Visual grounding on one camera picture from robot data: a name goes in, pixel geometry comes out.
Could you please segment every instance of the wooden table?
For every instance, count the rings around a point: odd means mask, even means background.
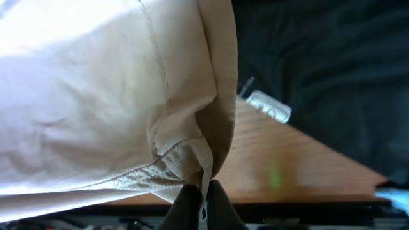
[[[373,201],[383,176],[237,102],[231,151],[216,177],[232,203]],[[154,195],[110,204],[165,204]]]

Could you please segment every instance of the black fabric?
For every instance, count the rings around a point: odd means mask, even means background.
[[[409,1],[233,0],[238,94],[289,105],[289,124],[409,185]]]

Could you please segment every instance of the beige garment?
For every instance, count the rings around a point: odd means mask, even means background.
[[[0,222],[175,187],[234,127],[228,0],[20,1],[0,15]]]

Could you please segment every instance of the light blue object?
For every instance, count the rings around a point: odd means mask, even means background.
[[[409,215],[409,190],[383,188],[376,191],[376,196],[391,200],[393,207]]]

